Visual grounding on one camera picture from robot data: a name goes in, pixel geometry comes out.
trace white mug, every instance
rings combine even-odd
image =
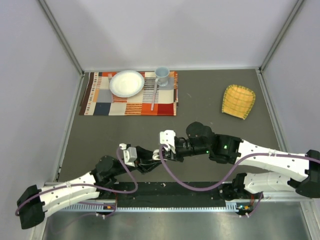
[[[155,82],[159,85],[159,86],[166,86],[168,84],[169,81],[169,74],[170,74],[170,70],[169,68],[167,68],[166,66],[161,66],[158,67],[155,71]]]

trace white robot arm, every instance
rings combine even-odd
[[[220,198],[224,200],[250,198],[260,192],[291,191],[310,198],[320,198],[320,152],[306,154],[281,152],[252,144],[238,137],[215,134],[200,122],[186,129],[187,139],[176,137],[173,130],[162,131],[159,143],[164,146],[161,155],[166,161],[183,162],[184,157],[208,155],[220,164],[246,165],[268,170],[266,173],[240,173],[232,183],[221,185]],[[159,150],[150,151],[130,144],[120,144],[123,160],[104,156],[90,172],[55,186],[30,186],[17,201],[16,215],[22,229],[41,223],[53,213],[85,200],[101,197],[112,189],[117,175],[133,170],[149,173],[161,165]]]

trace colorful placemat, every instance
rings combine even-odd
[[[178,106],[178,73],[171,71],[166,86],[158,86],[154,109],[151,111],[155,72],[140,72],[144,77],[143,89],[136,95],[124,98],[113,95],[108,74],[117,72],[90,72],[79,115],[92,116],[176,116]]]
[[[230,85],[224,92],[222,112],[246,119],[255,100],[256,94],[251,89],[240,85]]]

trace patterned placemat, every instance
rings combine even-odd
[[[151,111],[155,72],[140,72],[144,77],[143,89],[136,95],[124,98],[113,95],[108,74],[116,72],[90,72],[89,82],[81,102],[80,115],[92,116],[176,116],[178,106],[178,73],[171,71],[166,86],[158,86],[154,109]]]

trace white panel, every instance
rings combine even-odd
[[[253,166],[276,172],[281,175],[288,176],[298,182],[302,182],[308,177],[305,171],[309,169],[309,161],[291,156],[292,153],[257,146],[245,140],[242,140],[240,143],[238,152],[241,156],[237,157],[235,161],[236,163],[244,156],[248,156],[250,154],[268,154],[268,156],[248,157],[239,163],[239,165]],[[279,157],[279,155],[290,155],[290,157]]]
[[[16,202],[53,180],[79,74],[36,0],[1,0],[0,31],[0,239],[26,240]]]
[[[296,0],[47,0],[85,70],[260,66]]]
[[[62,202],[65,202],[68,200],[69,201],[74,200],[76,197],[79,197],[81,195],[86,195],[87,193],[94,193],[97,190],[95,187],[91,187],[91,186],[72,186],[71,187],[70,185],[72,184],[92,184],[93,185],[95,183],[96,183],[95,177],[91,175],[90,172],[87,172],[85,175],[82,175],[71,181],[64,182],[55,186],[42,187],[41,192],[44,192],[47,190],[53,190],[52,192],[48,192],[40,196],[40,201],[43,203],[43,206],[42,206],[43,212],[46,212],[47,210],[54,207],[55,205],[60,205]],[[55,188],[59,188],[62,186],[66,188],[55,190]]]
[[[244,189],[252,194],[259,192],[294,192],[295,189],[288,185],[290,179],[289,176],[277,172],[247,173],[243,183],[245,185]]]
[[[307,0],[264,76],[295,153],[320,150],[320,1]]]

